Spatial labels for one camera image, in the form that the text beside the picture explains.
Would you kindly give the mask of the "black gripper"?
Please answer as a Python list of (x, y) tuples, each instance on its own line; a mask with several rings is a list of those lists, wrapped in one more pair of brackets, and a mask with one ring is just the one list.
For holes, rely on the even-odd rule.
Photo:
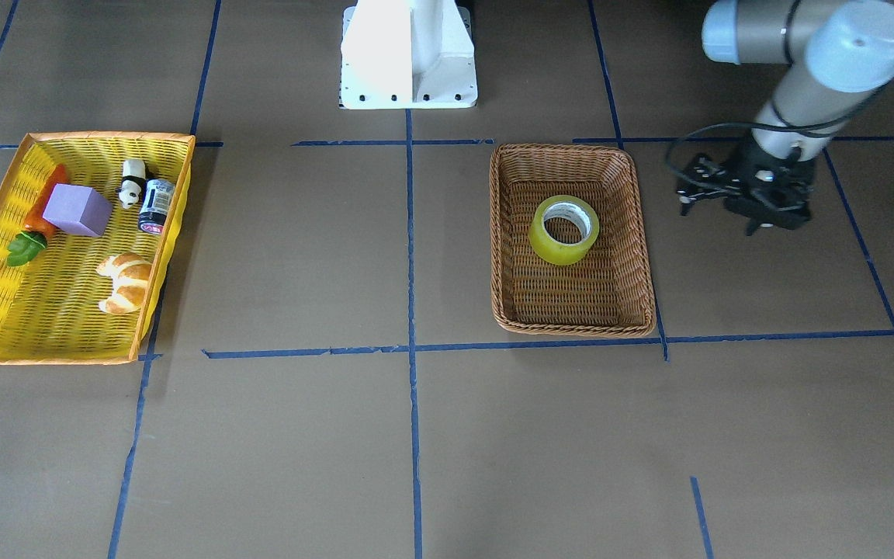
[(738, 187), (737, 194), (724, 198), (723, 206), (747, 219), (746, 236), (765, 226), (795, 230), (812, 220), (815, 162), (802, 159), (799, 146), (785, 157), (775, 157), (756, 139), (743, 138), (723, 168)]

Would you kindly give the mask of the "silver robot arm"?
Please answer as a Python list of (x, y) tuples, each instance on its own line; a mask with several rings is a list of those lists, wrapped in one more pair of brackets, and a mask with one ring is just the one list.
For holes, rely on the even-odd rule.
[(787, 68), (718, 177), (747, 236), (798, 229), (816, 157), (894, 79), (894, 1), (716, 1), (700, 38), (710, 60)]

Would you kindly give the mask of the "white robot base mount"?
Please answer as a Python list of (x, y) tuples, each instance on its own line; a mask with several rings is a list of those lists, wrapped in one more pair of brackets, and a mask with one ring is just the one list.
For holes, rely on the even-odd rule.
[(345, 8), (338, 105), (469, 109), (478, 102), (472, 1), (359, 1)]

